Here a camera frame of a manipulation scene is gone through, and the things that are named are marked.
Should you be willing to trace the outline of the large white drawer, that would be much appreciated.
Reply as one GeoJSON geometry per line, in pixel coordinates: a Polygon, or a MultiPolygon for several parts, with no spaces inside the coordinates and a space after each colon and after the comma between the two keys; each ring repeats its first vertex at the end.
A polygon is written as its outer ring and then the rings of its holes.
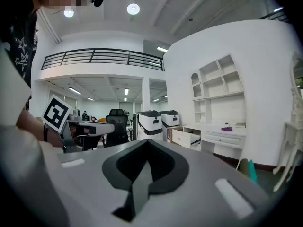
{"type": "Polygon", "coordinates": [[[180,146],[195,151],[201,151],[201,131],[183,128],[183,131],[173,130],[172,141],[180,146]]]}

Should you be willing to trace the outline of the black mezzanine railing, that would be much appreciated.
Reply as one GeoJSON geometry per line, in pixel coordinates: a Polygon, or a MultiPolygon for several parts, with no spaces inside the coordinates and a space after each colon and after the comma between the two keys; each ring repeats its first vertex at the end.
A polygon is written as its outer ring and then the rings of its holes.
{"type": "Polygon", "coordinates": [[[110,63],[165,70],[162,57],[113,48],[75,49],[48,55],[41,69],[81,63],[110,63]]]}

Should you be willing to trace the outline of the black office chair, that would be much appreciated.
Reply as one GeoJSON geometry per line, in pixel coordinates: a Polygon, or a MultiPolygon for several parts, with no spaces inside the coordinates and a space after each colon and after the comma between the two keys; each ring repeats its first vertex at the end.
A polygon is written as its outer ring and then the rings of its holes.
{"type": "Polygon", "coordinates": [[[106,116],[106,123],[114,125],[114,131],[107,134],[105,148],[128,143],[127,135],[128,116],[122,109],[111,109],[109,115],[106,116]]]}

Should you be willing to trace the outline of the white machine with black trim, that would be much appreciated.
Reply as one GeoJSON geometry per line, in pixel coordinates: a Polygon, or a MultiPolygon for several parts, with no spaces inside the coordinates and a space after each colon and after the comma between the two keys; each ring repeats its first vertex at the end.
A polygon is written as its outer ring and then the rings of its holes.
{"type": "Polygon", "coordinates": [[[179,114],[175,110],[160,111],[162,124],[167,127],[179,126],[179,114]]]}
{"type": "Polygon", "coordinates": [[[163,140],[161,114],[158,111],[144,111],[135,114],[136,136],[138,140],[163,140]]]}

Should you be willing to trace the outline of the white wide shallow drawer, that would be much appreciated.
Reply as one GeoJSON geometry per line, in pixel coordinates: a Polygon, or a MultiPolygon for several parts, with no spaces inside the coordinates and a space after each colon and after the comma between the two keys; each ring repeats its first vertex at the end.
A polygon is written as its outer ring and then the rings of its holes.
{"type": "Polygon", "coordinates": [[[214,143],[217,145],[222,145],[230,148],[243,149],[245,145],[244,136],[235,136],[228,134],[220,134],[214,132],[201,132],[201,140],[214,143]]]}

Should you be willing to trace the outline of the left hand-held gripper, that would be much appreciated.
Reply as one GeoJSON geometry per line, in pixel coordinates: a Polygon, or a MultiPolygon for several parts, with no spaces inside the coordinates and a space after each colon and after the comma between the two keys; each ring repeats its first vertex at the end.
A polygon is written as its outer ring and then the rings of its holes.
{"type": "Polygon", "coordinates": [[[80,122],[78,114],[71,113],[72,108],[69,104],[62,101],[56,95],[52,95],[42,114],[42,121],[46,127],[52,128],[58,133],[63,143],[64,153],[76,152],[76,144],[70,130],[70,124],[74,126],[83,126],[89,129],[89,133],[84,135],[100,136],[113,133],[115,126],[109,123],[101,122],[80,122]]]}

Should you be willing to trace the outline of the black star print shirt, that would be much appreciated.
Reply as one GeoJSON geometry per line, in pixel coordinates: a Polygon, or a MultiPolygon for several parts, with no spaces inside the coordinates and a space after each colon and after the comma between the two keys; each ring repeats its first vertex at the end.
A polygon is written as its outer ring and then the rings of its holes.
{"type": "Polygon", "coordinates": [[[9,14],[0,26],[0,40],[9,45],[7,54],[25,83],[31,86],[31,70],[37,50],[36,12],[9,14]]]}

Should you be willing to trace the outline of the white hutch shelf unit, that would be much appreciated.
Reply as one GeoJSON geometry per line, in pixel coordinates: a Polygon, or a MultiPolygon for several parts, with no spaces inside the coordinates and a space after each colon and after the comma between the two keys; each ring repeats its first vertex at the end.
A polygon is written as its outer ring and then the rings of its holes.
{"type": "Polygon", "coordinates": [[[196,69],[190,78],[195,123],[246,123],[244,88],[231,54],[196,69]]]}

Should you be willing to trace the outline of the teal and tan box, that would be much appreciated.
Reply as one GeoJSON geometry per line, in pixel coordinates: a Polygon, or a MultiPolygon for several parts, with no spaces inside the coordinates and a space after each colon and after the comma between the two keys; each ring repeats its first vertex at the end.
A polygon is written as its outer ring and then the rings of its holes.
{"type": "Polygon", "coordinates": [[[256,169],[252,160],[247,160],[246,158],[241,159],[237,170],[247,176],[254,183],[258,183],[256,169]]]}

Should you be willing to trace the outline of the person's left forearm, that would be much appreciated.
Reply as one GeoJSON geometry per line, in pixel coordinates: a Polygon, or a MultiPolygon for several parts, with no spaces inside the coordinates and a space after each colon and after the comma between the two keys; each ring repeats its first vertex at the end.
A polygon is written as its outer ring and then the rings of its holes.
{"type": "Polygon", "coordinates": [[[25,108],[22,109],[16,126],[22,130],[33,134],[38,141],[45,141],[50,143],[55,148],[62,148],[63,143],[59,137],[58,132],[52,128],[46,128],[47,137],[44,137],[45,128],[44,124],[37,120],[32,114],[29,113],[25,108]]]}

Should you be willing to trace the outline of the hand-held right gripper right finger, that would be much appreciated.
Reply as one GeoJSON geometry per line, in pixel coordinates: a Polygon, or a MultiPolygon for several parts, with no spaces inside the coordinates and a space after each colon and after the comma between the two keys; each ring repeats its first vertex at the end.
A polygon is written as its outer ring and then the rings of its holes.
{"type": "Polygon", "coordinates": [[[268,195],[219,158],[176,144],[162,143],[189,164],[175,191],[152,195],[142,210],[142,227],[256,227],[268,195]]]}

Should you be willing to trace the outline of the white ornate vanity mirror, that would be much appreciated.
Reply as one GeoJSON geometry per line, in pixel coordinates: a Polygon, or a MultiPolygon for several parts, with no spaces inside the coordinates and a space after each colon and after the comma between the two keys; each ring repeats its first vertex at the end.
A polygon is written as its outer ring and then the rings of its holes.
{"type": "Polygon", "coordinates": [[[301,85],[296,84],[296,79],[303,77],[303,57],[294,52],[290,62],[291,91],[293,95],[293,109],[291,112],[292,122],[303,122],[303,98],[301,85]]]}

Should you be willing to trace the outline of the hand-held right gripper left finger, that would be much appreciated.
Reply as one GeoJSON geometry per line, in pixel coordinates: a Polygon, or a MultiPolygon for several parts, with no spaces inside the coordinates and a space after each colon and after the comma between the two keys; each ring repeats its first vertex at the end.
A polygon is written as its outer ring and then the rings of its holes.
{"type": "Polygon", "coordinates": [[[68,227],[149,227],[136,214],[132,181],[116,167],[119,158],[148,147],[147,140],[93,151],[59,154],[57,188],[69,218],[68,227]]]}

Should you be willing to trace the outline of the white desk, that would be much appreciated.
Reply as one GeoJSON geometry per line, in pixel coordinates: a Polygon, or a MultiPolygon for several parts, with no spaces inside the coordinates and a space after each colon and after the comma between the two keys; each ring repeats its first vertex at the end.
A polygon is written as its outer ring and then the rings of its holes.
{"type": "MultiPolygon", "coordinates": [[[[220,134],[228,134],[228,135],[235,135],[235,136],[244,136],[246,138],[246,129],[245,128],[235,128],[232,126],[232,131],[222,131],[221,125],[214,125],[214,124],[201,124],[201,123],[192,123],[184,125],[183,127],[195,129],[199,131],[207,131],[207,132],[214,132],[220,134]]],[[[217,154],[224,157],[233,158],[239,160],[242,155],[243,149],[237,148],[230,148],[222,145],[217,145],[214,143],[206,142],[201,140],[201,151],[208,152],[210,154],[217,154]]]]}

